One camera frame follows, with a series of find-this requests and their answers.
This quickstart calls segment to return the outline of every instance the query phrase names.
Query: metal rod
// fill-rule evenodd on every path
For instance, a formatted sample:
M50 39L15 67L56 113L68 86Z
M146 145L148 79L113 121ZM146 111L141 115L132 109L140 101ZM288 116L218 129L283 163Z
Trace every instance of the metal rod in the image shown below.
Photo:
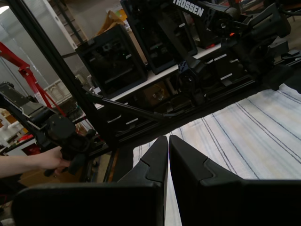
M74 35L76 36L76 38L79 40L79 42L81 44L84 43L83 39L81 38L81 36L79 35L79 33L77 32L77 30L75 29L75 27L73 26L73 23L71 22L70 18L67 16L67 14L65 13L65 10L62 8L60 1L58 0L53 0L55 2L55 4L57 5L59 11L61 12L61 14L63 15L63 17L65 18L66 22L68 23L68 25L70 26L71 30L73 31Z
M140 109L137 107L132 107L129 105L125 105L125 104L122 104L122 103L119 103L116 101L112 101L110 99L106 99L103 97L97 97L92 94L87 94L87 99L95 104L108 106L108 107L114 108L116 110L120 110L121 112L126 112L126 113L136 115L138 117L143 117L143 118L154 120L154 121L164 120L164 116L159 113L148 112L146 110L143 110L143 109Z
M85 91L75 79L74 74L46 35L39 22L28 9L27 5L22 0L9 0L7 4L50 63L58 77L76 99L100 137L107 142L109 147L116 148L119 141L116 139L115 134L109 128L107 122L99 117L94 104L87 101Z
M114 158L115 158L116 151L117 150L112 151L112 153L111 153L109 164L108 164L107 170L105 171L105 175L104 175L104 178L103 178L103 182L108 182L109 181L109 177L110 177L112 166L113 166L113 163L114 163Z

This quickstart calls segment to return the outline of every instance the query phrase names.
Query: handle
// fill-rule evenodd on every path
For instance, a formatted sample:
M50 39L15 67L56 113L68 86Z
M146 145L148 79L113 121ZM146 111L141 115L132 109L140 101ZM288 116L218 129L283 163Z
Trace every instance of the handle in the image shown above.
M44 175L46 177L50 177L52 174L54 174L54 172L55 172L55 169L48 169L48 170L45 170Z
M64 173L67 170L68 170L68 167L64 168L61 173ZM45 170L44 175L46 177L50 177L52 174L54 174L54 172L55 172L55 169L48 169L48 170Z

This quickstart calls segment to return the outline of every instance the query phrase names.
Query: cable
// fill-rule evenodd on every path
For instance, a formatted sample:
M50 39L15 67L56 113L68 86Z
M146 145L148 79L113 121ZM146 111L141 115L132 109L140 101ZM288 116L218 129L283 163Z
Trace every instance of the cable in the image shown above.
M290 12L290 11L283 9L283 5L280 5L280 9L283 14L286 14L289 16L301 16L301 9L297 10L296 12Z

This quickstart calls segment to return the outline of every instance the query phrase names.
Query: striped towel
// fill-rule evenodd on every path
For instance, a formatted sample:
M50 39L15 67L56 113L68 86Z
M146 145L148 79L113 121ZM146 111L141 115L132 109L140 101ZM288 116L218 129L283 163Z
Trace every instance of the striped towel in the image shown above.
M301 179L301 95L284 84L192 121L167 139L170 135L242 178ZM133 150L133 166L154 142ZM170 172L165 225L182 225Z

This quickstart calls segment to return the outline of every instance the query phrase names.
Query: blue stripe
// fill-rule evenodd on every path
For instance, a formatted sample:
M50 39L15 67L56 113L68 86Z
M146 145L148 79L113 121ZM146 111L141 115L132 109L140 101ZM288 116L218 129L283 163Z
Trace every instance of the blue stripe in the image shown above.
M209 126L208 122L206 121L206 119L205 119L205 118L202 118L202 121L203 121L203 124L205 125L205 127L206 127L206 129L207 129L208 133L210 134L210 136L211 136L211 139L213 140L213 142L214 142L214 144L215 144L215 146L216 146L217 150L218 150L218 151L219 151L219 153L221 154L221 156L222 156L222 159L224 159L224 161L225 161L226 165L228 166L229 170L232 172L232 170L231 170L231 168L230 168L230 166L231 166L231 167L232 167L232 169L234 170L234 172L237 174L237 172L236 172L236 171L235 171L235 169L233 168L233 166L232 166L231 162L229 161L229 159L228 159L228 157L227 157L226 153L224 152L224 150L222 149L222 147L221 147L220 143L218 142L218 140L216 139L216 137L215 137L214 133L212 132L212 130L211 130L211 128L210 128L210 126ZM224 155L225 155L226 159L228 160L228 162L229 162L230 166L228 165L228 163L227 163L227 161L226 161L225 157L223 156L222 152L224 153Z
M212 114L212 116L214 117L214 119L216 120L216 122L219 124L219 126L221 127L221 129L223 130L224 134L228 137L229 141L232 143L232 145L235 147L236 151L238 152L238 154L240 155L240 157L245 161L245 163L247 164L247 166L250 168L250 170L253 172L253 174L256 176L257 179L259 179L259 177L257 176L257 174L254 172L254 170L252 169L252 167L248 164L248 162L245 160L245 158L243 157L243 155L240 153L240 151L238 150L238 148L235 146L235 144L232 142L232 140L230 139L229 135L226 133L226 131L224 130L224 128L220 125L220 123L218 122L217 118L214 116L214 114Z
M285 93L285 92L281 92L281 93L284 93L285 95L288 95L289 97L291 97L292 99L294 99L294 100L297 100L297 101L299 101L299 102L301 102L301 100L298 100L297 98L294 98L294 97L292 97L291 95L289 95L288 93Z
M265 128L260 122L258 122L248 111L246 111L242 106L242 109L244 109L255 121L258 122L263 128L261 128L249 115L247 115L238 105L237 107L250 119L252 122L254 122L265 134L267 134L273 141L275 141L276 144L278 144L283 150L285 150L290 156L292 156L298 163L301 164L301 162L293 156L291 153L289 153L283 146L280 145L274 138L272 138L263 128Z
M139 146L139 155L138 155L138 160L140 160L140 155L141 155L141 146Z
M299 100L298 101L295 101L294 99L291 99L291 98L289 98L288 96L286 96L286 95L284 95L282 92L279 92L278 91L278 93L280 93L281 95L283 95L284 97L286 97L287 99L289 99L289 100L291 100L291 101L294 101L294 102L296 102L296 103L298 103L298 104L300 104L301 105L301 103L299 102Z
M197 127L196 129L197 129L198 135L199 135L199 137L201 138L202 143L204 144L204 146L205 146L205 148L206 148L206 151L208 152L208 157L209 157L210 159L213 159L214 156L213 156L213 153L210 152L211 149L209 148L209 144L208 144L208 141L207 141L207 139L206 139L206 136L204 135L203 130L199 129L199 127L198 127L196 121L199 121L199 120L193 121L193 122L194 122L194 125Z
M185 140L185 139L184 139L184 136L183 136L183 134L182 134L182 129L181 129L181 127L180 127L179 129L180 129L180 133L181 133L182 139Z
M266 141L265 136L260 136L258 134L258 130L254 129L246 120L242 117L243 115L238 113L236 109L230 108L230 112L233 114L233 117L237 119L237 121L243 126L243 128L246 130L247 133L252 135L254 139L267 151L269 152L273 157L278 157L277 164L281 165L288 173L289 175L294 175L296 178L300 177L300 172L297 171L295 168L291 167L291 164L286 160L286 158L283 158L279 152L275 151L274 148L272 148L269 145L269 142Z
M282 128L284 128L287 132L289 132L290 134L292 134L295 138L297 138L298 140L301 141L301 139L299 137L297 137L296 135L294 135L291 131L289 131L287 128L285 128L283 125L281 125L279 122L277 122L276 120L274 120L271 116L269 116L268 114L266 114L262 109L260 109L259 107L257 107L254 103L252 103L252 101L250 101L248 98L247 100L253 104L259 111L261 111L262 113L264 113L266 116L268 116L270 119L272 119L275 123L277 123L279 126L281 126Z

